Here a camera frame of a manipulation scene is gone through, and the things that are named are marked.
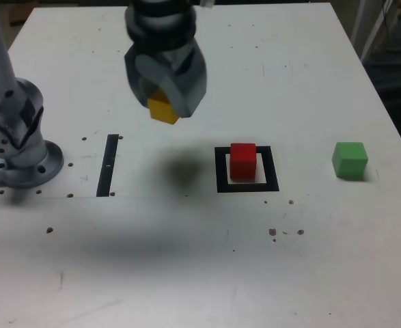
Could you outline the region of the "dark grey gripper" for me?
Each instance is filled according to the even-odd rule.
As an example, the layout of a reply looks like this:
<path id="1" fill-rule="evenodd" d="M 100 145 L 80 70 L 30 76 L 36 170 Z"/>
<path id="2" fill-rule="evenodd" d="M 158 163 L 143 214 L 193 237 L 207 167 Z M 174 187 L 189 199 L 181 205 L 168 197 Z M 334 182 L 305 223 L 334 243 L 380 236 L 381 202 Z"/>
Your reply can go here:
<path id="1" fill-rule="evenodd" d="M 161 89 L 176 114 L 189 118 L 206 94 L 206 62 L 195 38 L 166 51 L 134 43 L 124 61 L 130 89 L 145 108 Z"/>

